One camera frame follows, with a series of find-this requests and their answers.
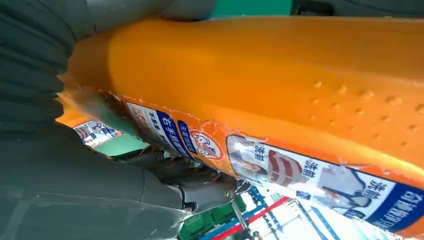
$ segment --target green surface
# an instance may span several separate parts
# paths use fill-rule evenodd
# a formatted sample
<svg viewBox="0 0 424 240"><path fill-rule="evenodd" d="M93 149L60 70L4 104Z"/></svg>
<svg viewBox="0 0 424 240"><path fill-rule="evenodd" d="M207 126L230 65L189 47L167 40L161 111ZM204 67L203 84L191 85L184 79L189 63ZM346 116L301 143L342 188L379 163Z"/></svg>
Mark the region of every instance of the green surface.
<svg viewBox="0 0 424 240"><path fill-rule="evenodd" d="M218 0L211 18L289 15L291 0Z"/></svg>
<svg viewBox="0 0 424 240"><path fill-rule="evenodd" d="M235 202L241 212L246 210L246 204L241 196L235 198ZM180 240L194 240L201 238L205 233L215 228L215 225L228 223L236 214L233 211L231 203L213 208L201 214L194 215L184 221L181 231L179 232Z"/></svg>
<svg viewBox="0 0 424 240"><path fill-rule="evenodd" d="M206 211L185 220L178 236L180 240L195 240L213 228L215 228L215 222L211 211Z"/></svg>
<svg viewBox="0 0 424 240"><path fill-rule="evenodd" d="M246 204L241 196L237 196L235 198L235 203L237 203L237 206L242 213L246 211ZM216 207L210 210L210 214L212 215L213 221L218 225L226 224L236 217L231 204Z"/></svg>
<svg viewBox="0 0 424 240"><path fill-rule="evenodd" d="M94 149L108 156L116 156L138 149L144 149L148 144L130 135L120 135L96 146Z"/></svg>

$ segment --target red stripe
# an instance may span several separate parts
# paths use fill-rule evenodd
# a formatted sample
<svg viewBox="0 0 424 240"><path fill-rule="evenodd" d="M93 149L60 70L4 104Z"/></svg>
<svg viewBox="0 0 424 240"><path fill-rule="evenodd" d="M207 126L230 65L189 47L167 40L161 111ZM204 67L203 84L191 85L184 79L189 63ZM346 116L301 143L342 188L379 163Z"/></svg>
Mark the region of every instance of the red stripe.
<svg viewBox="0 0 424 240"><path fill-rule="evenodd" d="M261 212L259 212L258 214L253 215L252 217L250 217L247 221L248 223L253 223L254 221L258 220L259 218L262 218L263 216L265 216L265 214L271 212L273 209L275 209L278 206L281 206L285 201L289 200L288 197L283 197L281 199L279 199L278 201L274 202L271 206L265 208L264 210L262 210ZM235 233L237 233L238 231L240 231L242 229L242 226L240 224L237 224L235 226L233 226L232 228L224 231L223 233L212 237L210 240L223 240Z"/></svg>
<svg viewBox="0 0 424 240"><path fill-rule="evenodd" d="M279 178L279 175L277 173L273 172L271 180L274 181L274 182L277 182L278 178Z"/></svg>
<svg viewBox="0 0 424 240"><path fill-rule="evenodd" d="M299 169L299 173L301 173L301 172L302 172L302 167L301 167L301 165L298 163L298 161L294 161L294 162L296 163L297 168Z"/></svg>
<svg viewBox="0 0 424 240"><path fill-rule="evenodd" d="M274 172L279 173L280 172L280 168L279 168L278 163L277 163L276 154L277 153L275 151L269 150L268 155L269 155L269 160L270 160L271 165L272 165L272 170Z"/></svg>
<svg viewBox="0 0 424 240"><path fill-rule="evenodd" d="M292 169L292 166L290 165L290 162L287 161L285 158L283 158L282 163L284 164L284 167L285 167L285 175L290 178L293 178L293 169Z"/></svg>
<svg viewBox="0 0 424 240"><path fill-rule="evenodd" d="M286 177L286 178L284 179L284 181L282 182L282 186L287 187L287 186L288 186L288 185L290 185L291 183L292 183L292 179L291 179L291 178Z"/></svg>

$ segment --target blue stripe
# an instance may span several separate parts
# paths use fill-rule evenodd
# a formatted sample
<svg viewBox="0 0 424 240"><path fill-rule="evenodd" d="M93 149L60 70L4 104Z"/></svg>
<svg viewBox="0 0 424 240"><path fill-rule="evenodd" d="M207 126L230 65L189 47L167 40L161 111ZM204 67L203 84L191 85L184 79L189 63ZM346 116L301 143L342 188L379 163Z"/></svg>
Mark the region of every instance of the blue stripe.
<svg viewBox="0 0 424 240"><path fill-rule="evenodd" d="M315 225L314 221L312 221L312 218L309 216L309 214L306 212L306 210L304 209L304 207L301 205L300 202L295 201L297 206L299 207L299 209L302 211L302 213L305 215L306 219L310 222L310 224L312 224L313 229L315 229L315 232L319 235L319 237L322 240L328 240L326 238L326 236L324 236L324 234L318 229L317 225Z"/></svg>
<svg viewBox="0 0 424 240"><path fill-rule="evenodd" d="M181 141L180 134L177 130L177 125L174 120L166 113L162 111L156 111L157 116L159 117L160 125L162 125L163 131L165 132L166 137L174 148L184 157L194 160L192 156L186 149L186 146Z"/></svg>
<svg viewBox="0 0 424 240"><path fill-rule="evenodd" d="M327 222L327 220L325 219L325 217L321 214L320 210L318 210L315 207L311 207L312 211L314 211L314 213L318 216L319 220L321 220L321 222L324 224L324 226L327 228L327 230L330 232L331 236L335 239L335 240L340 240L339 236L337 236L336 232L333 230L333 228L330 226L329 222Z"/></svg>

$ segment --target orange bottle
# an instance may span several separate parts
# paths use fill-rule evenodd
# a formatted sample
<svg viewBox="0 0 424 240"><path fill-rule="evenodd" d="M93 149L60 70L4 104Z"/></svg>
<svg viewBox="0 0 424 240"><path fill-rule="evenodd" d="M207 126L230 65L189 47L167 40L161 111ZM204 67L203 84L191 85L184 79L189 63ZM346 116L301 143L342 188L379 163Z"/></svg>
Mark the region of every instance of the orange bottle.
<svg viewBox="0 0 424 240"><path fill-rule="evenodd" d="M90 114L112 110L171 152L413 237L424 229L422 28L147 20L78 44L61 78Z"/></svg>

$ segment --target printed illustration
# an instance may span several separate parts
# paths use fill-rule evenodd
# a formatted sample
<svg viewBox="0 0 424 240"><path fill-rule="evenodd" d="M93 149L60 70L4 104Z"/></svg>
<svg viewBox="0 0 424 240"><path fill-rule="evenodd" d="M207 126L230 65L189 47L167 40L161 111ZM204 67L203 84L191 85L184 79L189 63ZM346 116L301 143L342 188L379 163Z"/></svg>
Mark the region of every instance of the printed illustration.
<svg viewBox="0 0 424 240"><path fill-rule="evenodd" d="M116 137L122 135L121 132L114 130L97 121L88 121L73 128L81 138L82 142L92 148Z"/></svg>
<svg viewBox="0 0 424 240"><path fill-rule="evenodd" d="M351 169L329 165L322 169L317 187L325 195L316 196L323 204L332 208L365 208L371 199L363 195L365 183Z"/></svg>

